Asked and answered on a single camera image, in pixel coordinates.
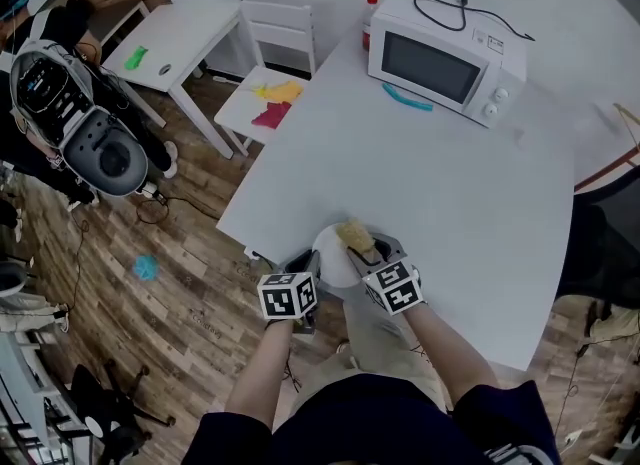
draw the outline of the red bottle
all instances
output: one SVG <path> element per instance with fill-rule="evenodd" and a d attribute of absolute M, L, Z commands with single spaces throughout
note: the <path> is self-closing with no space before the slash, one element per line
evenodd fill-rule
<path fill-rule="evenodd" d="M 362 47 L 364 47 L 365 51 L 368 51 L 371 45 L 371 16 L 376 11 L 376 8 L 378 8 L 378 0 L 367 0 L 367 9 L 362 17 Z"/>

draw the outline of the yellow cloth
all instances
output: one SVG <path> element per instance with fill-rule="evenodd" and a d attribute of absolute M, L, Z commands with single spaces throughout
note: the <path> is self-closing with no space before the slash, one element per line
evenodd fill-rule
<path fill-rule="evenodd" d="M 304 88 L 302 88 L 300 84 L 292 80 L 277 86 L 264 85 L 259 88 L 254 88 L 253 91 L 258 97 L 262 97 L 263 99 L 292 104 L 303 90 Z"/>

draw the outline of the green paper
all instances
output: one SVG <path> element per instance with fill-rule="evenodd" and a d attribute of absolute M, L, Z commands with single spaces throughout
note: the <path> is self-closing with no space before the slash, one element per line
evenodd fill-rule
<path fill-rule="evenodd" d="M 136 51 L 131 55 L 131 57 L 124 62 L 124 68 L 127 70 L 135 70 L 140 66 L 140 62 L 144 55 L 147 54 L 149 49 L 145 49 L 141 45 L 138 46 Z"/>

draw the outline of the khaki pants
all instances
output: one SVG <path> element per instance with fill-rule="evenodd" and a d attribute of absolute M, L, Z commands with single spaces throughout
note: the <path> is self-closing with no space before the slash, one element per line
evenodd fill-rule
<path fill-rule="evenodd" d="M 344 315 L 349 346 L 316 366 L 303 379 L 291 415 L 327 385 L 362 373 L 408 380 L 445 411 L 442 384 L 435 369 L 425 357 L 411 351 L 402 331 L 392 320 L 348 303 L 344 303 Z"/>
<path fill-rule="evenodd" d="M 604 321 L 596 319 L 590 335 L 594 341 L 615 339 L 640 332 L 640 311 L 612 307 L 611 315 Z"/>

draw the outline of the microwave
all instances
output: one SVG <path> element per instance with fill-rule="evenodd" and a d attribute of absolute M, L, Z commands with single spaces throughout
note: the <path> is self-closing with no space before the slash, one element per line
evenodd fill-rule
<path fill-rule="evenodd" d="M 418 4 L 443 24 L 462 24 L 459 8 Z M 491 17 L 465 14 L 466 27 L 451 31 L 422 15 L 414 0 L 384 0 L 371 17 L 369 75 L 492 128 L 526 83 L 526 45 Z"/>

